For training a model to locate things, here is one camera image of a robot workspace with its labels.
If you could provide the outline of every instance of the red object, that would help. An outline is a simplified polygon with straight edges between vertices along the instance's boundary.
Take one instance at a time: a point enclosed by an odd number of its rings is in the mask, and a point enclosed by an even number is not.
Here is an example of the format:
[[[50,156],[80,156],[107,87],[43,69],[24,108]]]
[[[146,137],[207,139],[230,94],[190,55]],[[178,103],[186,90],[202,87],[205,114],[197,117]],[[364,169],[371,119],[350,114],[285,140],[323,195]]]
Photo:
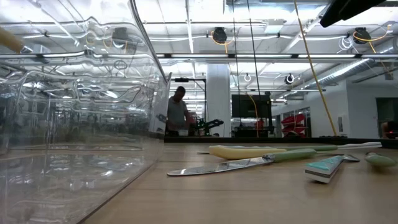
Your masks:
[[[298,114],[296,116],[289,116],[289,117],[285,118],[281,123],[283,125],[294,124],[294,123],[299,124],[304,119],[305,119],[304,114]]]
[[[282,129],[283,133],[288,133],[289,131],[294,131],[296,133],[301,133],[303,132],[307,127],[305,127],[303,124],[290,124],[287,125],[284,129]]]
[[[263,121],[263,120],[256,121],[256,122],[254,123],[254,127],[255,127],[257,130],[262,130],[263,127],[264,127],[264,121]]]

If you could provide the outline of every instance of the gray shirt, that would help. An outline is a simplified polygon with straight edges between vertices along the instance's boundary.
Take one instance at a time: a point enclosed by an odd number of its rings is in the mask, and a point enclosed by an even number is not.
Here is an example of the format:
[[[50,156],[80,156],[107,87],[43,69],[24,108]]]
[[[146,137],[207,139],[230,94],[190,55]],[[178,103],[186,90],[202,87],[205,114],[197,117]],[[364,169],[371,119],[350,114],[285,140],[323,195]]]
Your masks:
[[[181,100],[180,102],[174,102],[173,97],[169,99],[169,108],[167,110],[167,119],[174,125],[179,127],[185,126],[185,114],[187,110],[187,104]]]

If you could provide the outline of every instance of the ceiling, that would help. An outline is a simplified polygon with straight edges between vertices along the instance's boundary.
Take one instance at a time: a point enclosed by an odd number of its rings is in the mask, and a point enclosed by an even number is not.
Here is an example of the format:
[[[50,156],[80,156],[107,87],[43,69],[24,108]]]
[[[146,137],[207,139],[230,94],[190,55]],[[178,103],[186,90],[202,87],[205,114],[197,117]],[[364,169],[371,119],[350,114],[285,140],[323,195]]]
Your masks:
[[[305,54],[300,27],[293,1],[249,0],[135,0],[139,17],[157,54]],[[365,27],[375,46],[398,33],[398,1],[388,1],[347,21],[323,28],[319,16],[327,9],[326,0],[298,1],[298,13],[306,31],[308,49],[312,54],[355,54],[369,52],[368,44],[353,43],[356,27]],[[25,44],[51,53],[92,50],[97,54],[150,54],[145,37],[140,34],[128,0],[0,0],[0,27],[16,35]],[[126,27],[131,41],[116,43],[112,33]],[[223,27],[228,36],[226,47],[215,44],[211,32]],[[0,47],[2,54],[14,54]],[[174,78],[205,78],[207,64],[212,60],[174,60],[161,58],[165,74]],[[148,63],[129,65],[123,74],[136,77],[148,72]],[[313,81],[310,64],[306,61],[223,62],[231,72],[231,89],[260,88],[289,89]],[[330,60],[314,63],[317,74],[340,62]],[[62,73],[86,70],[90,65],[64,66]],[[108,73],[106,68],[91,68],[91,74]],[[288,74],[296,78],[293,86],[286,85]],[[175,88],[180,83],[172,83]],[[185,83],[196,89],[192,97],[204,97],[197,83]]]

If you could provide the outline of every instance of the knife handle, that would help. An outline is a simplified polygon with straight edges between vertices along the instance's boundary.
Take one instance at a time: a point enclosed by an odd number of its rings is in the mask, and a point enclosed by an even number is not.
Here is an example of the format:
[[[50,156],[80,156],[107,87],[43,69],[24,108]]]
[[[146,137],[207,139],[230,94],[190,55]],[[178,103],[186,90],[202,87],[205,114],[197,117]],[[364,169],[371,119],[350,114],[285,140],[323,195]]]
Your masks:
[[[297,149],[287,152],[273,153],[263,155],[264,158],[272,159],[274,162],[281,162],[289,159],[308,158],[315,155],[317,152],[313,149]]]

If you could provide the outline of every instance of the wall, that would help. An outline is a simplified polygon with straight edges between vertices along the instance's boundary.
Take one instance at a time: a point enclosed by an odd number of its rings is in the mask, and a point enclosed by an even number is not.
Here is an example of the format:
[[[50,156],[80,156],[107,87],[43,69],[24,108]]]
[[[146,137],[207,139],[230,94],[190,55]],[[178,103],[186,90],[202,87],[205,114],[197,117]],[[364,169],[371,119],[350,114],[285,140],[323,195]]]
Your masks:
[[[398,96],[393,85],[348,85],[348,109],[351,138],[380,138],[377,126],[376,98]]]
[[[348,100],[346,82],[342,81],[337,86],[328,86],[323,92],[328,104],[333,124],[338,132],[338,117],[343,117],[343,132],[338,135],[350,137],[350,123],[348,121]],[[276,106],[272,109],[272,115],[283,114],[302,108],[310,108],[312,137],[332,136],[333,131],[325,111],[319,92],[310,92],[304,96],[303,101],[288,101],[288,105]]]

